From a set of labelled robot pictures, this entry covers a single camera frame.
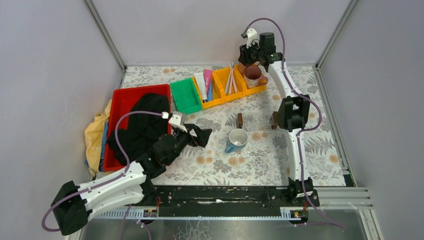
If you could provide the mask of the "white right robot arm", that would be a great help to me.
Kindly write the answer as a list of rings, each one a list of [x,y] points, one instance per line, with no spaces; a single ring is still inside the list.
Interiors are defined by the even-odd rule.
[[[245,67],[259,63],[274,80],[282,97],[277,111],[278,127],[284,132],[287,144],[290,173],[287,201],[301,205],[313,194],[314,186],[306,166],[304,131],[308,122],[310,97],[303,95],[291,78],[285,58],[277,52],[272,32],[258,34],[249,28],[241,35],[246,44],[240,46],[238,61]]]

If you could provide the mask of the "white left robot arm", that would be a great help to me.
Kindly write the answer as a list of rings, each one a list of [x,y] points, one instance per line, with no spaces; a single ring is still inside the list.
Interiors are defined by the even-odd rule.
[[[115,208],[154,203],[157,190],[152,179],[164,173],[186,146],[206,147],[212,133],[212,129],[200,129],[192,123],[184,127],[185,130],[177,128],[174,134],[160,136],[129,167],[80,185],[73,181],[65,183],[51,204],[61,234],[71,235],[94,217]]]

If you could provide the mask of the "floral orange-handled mug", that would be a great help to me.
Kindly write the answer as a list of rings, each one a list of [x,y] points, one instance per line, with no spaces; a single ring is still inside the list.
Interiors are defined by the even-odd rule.
[[[240,74],[243,76],[245,74],[246,68],[252,67],[252,66],[258,67],[259,65],[260,65],[260,62],[255,62],[253,64],[248,64],[248,65],[243,65],[241,62],[239,62],[237,69],[240,72]]]

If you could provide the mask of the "blue ceramic mug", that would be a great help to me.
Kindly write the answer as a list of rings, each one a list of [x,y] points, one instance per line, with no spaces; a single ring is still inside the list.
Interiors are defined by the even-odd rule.
[[[248,134],[241,128],[233,129],[228,135],[228,144],[224,149],[226,154],[240,152],[248,142]]]

